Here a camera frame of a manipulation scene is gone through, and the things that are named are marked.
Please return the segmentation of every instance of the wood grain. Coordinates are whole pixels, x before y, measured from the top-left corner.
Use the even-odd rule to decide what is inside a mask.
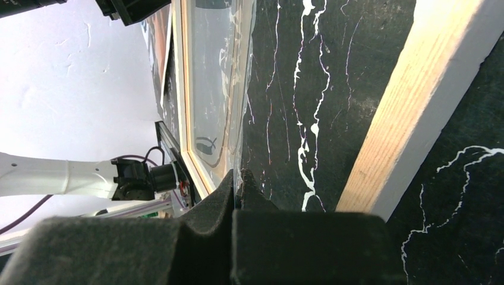
[[[504,30],[502,0],[417,1],[337,211],[387,220]]]

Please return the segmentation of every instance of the white wall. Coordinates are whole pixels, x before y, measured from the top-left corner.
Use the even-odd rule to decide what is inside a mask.
[[[140,26],[109,20],[94,0],[0,19],[0,152],[79,161],[143,155],[156,144],[157,120]],[[0,227],[40,198],[1,197]],[[110,203],[53,197],[12,231]]]

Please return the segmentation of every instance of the white backdrop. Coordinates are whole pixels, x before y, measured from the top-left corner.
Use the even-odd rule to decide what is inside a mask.
[[[92,0],[0,19],[0,152],[79,161],[144,155],[156,144],[158,120],[140,26],[111,21]],[[40,199],[0,197],[0,227]],[[11,232],[110,206],[52,197]]]

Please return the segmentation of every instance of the glass panel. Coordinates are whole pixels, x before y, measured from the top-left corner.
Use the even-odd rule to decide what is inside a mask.
[[[240,156],[254,1],[192,0],[187,5],[189,149],[218,186]]]

